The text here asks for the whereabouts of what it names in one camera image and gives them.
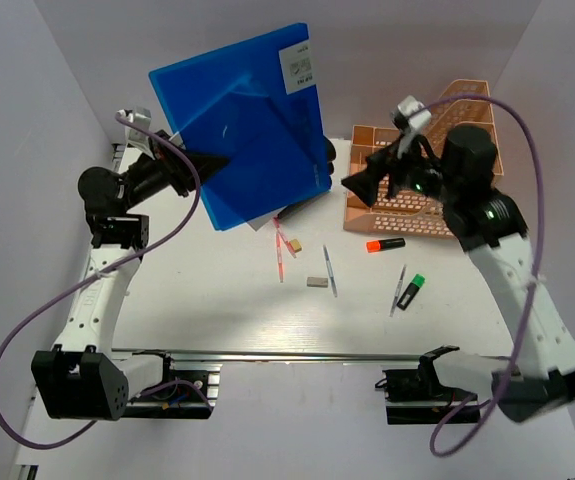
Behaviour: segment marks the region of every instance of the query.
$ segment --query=green marker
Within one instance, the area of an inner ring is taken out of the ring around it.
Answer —
[[[414,299],[414,297],[420,290],[420,287],[422,287],[424,284],[425,284],[425,277],[423,277],[420,274],[416,274],[411,283],[407,285],[407,288],[403,292],[403,296],[400,297],[400,300],[398,301],[396,306],[401,310],[406,310],[411,301]]]

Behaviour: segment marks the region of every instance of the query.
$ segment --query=eraser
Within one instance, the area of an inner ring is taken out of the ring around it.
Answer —
[[[300,242],[298,241],[297,238],[290,240],[289,244],[291,245],[291,248],[293,248],[294,252],[296,252],[296,253],[301,252],[303,249],[302,245],[300,244]]]
[[[327,288],[328,285],[329,279],[327,277],[307,277],[308,287]]]

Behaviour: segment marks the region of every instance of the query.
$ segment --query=barcode label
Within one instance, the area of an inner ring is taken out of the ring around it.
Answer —
[[[316,85],[309,40],[280,50],[278,57],[287,95]]]

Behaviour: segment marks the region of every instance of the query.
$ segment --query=gray pen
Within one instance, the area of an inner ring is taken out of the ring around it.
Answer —
[[[329,282],[331,283],[331,291],[334,293],[334,297],[338,297],[338,290],[336,290],[336,280],[334,279],[334,271],[331,269],[331,262],[329,261],[327,245],[323,245],[323,253],[325,254],[325,262],[327,263],[327,274],[329,275]]]
[[[407,271],[407,264],[403,265],[403,271],[400,272],[400,280],[398,280],[398,286],[396,287],[396,293],[394,294],[394,303],[391,304],[391,310],[389,311],[389,316],[394,316],[394,310],[396,310],[396,304],[400,299],[400,292],[403,289],[403,280],[405,279],[405,271]]]

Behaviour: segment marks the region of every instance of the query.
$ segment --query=green marker cap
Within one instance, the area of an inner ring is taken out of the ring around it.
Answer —
[[[423,277],[420,273],[417,273],[411,283],[420,288],[425,284],[425,277]]]

